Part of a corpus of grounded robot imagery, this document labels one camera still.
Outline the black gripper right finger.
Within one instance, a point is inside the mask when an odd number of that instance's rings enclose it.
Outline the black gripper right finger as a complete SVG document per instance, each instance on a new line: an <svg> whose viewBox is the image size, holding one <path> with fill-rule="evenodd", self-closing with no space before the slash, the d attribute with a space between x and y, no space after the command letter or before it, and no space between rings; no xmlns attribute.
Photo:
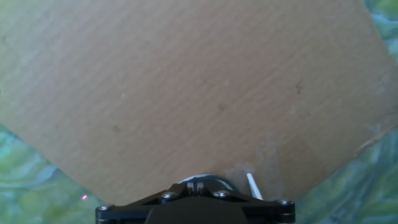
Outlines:
<svg viewBox="0 0 398 224"><path fill-rule="evenodd" d="M228 182L197 182L198 213L207 223L295 223L295 202L265 201L255 182L246 195Z"/></svg>

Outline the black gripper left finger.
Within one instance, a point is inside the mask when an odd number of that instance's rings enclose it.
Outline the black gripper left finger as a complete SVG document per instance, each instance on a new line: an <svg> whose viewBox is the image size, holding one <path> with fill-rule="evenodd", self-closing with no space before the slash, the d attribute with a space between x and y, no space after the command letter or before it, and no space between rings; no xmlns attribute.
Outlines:
<svg viewBox="0 0 398 224"><path fill-rule="evenodd" d="M96 224L144 223L154 208L186 197L196 196L197 185L193 182L172 184L169 189L160 191L127 205L112 203L100 205L95 209Z"/></svg>

